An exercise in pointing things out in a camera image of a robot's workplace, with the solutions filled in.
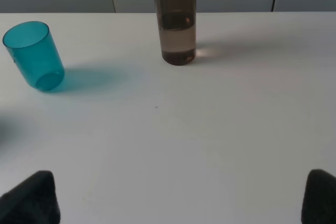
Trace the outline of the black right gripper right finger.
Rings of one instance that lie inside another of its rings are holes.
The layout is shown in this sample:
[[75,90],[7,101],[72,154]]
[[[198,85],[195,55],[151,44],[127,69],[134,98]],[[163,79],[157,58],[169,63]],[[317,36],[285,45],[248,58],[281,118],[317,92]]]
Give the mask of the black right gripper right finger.
[[335,176],[322,169],[310,171],[303,197],[301,222],[335,223]]

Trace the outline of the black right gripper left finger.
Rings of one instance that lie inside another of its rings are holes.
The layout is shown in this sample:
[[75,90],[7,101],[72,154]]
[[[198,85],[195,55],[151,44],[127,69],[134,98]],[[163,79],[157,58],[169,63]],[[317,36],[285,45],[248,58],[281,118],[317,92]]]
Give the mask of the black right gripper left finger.
[[40,170],[1,195],[1,223],[60,223],[51,171]]

